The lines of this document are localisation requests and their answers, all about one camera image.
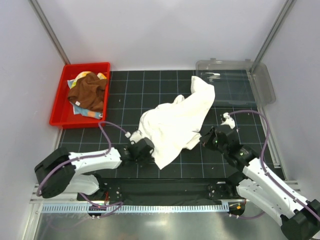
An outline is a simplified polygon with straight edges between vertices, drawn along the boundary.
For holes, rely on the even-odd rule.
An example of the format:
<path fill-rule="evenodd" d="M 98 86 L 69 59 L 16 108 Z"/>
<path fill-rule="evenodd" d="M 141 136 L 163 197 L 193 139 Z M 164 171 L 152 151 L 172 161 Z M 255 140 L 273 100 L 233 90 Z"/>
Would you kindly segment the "white towel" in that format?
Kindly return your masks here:
<path fill-rule="evenodd" d="M 160 170 L 172 163 L 183 149 L 192 150 L 200 142 L 200 130 L 212 107 L 215 87 L 200 77 L 191 77 L 191 95 L 178 95 L 172 103 L 162 103 L 142 114 L 138 129 L 154 144 L 155 164 Z"/>

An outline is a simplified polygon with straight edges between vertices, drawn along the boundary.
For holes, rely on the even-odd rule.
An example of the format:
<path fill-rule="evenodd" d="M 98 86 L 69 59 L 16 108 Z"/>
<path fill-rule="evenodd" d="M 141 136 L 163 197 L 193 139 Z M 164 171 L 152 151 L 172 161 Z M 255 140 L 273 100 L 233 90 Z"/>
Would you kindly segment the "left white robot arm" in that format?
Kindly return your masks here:
<path fill-rule="evenodd" d="M 39 183 L 36 195 L 50 199 L 63 192 L 78 192 L 101 200 L 106 188 L 97 176 L 88 173 L 152 161 L 154 149 L 154 144 L 146 137 L 132 141 L 128 146 L 92 152 L 69 152 L 65 147 L 57 148 L 34 168 Z"/>

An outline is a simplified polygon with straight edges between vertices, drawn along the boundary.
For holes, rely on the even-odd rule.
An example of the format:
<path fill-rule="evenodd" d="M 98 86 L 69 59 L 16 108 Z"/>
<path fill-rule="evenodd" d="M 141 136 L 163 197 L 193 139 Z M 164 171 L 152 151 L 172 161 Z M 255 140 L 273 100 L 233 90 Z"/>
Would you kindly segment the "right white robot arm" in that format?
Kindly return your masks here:
<path fill-rule="evenodd" d="M 309 240 L 320 231 L 320 203 L 300 195 L 279 178 L 249 146 L 240 143 L 229 125 L 212 127 L 200 138 L 203 147 L 217 151 L 237 172 L 228 177 L 225 192 L 245 198 L 269 215 L 288 240 Z"/>

